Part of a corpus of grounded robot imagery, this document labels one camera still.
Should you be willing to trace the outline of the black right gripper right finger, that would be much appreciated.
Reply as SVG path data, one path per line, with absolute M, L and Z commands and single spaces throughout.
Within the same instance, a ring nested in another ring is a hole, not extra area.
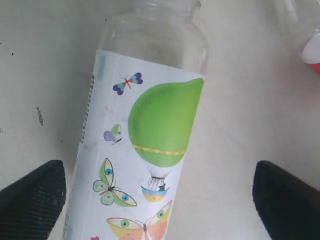
M 270 161 L 256 165 L 252 197 L 273 240 L 320 238 L 320 192 Z

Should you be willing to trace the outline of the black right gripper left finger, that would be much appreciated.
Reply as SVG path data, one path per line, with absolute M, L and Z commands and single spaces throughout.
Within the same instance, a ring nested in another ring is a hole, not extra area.
M 0 192 L 0 238 L 47 240 L 67 198 L 62 160 L 50 160 Z

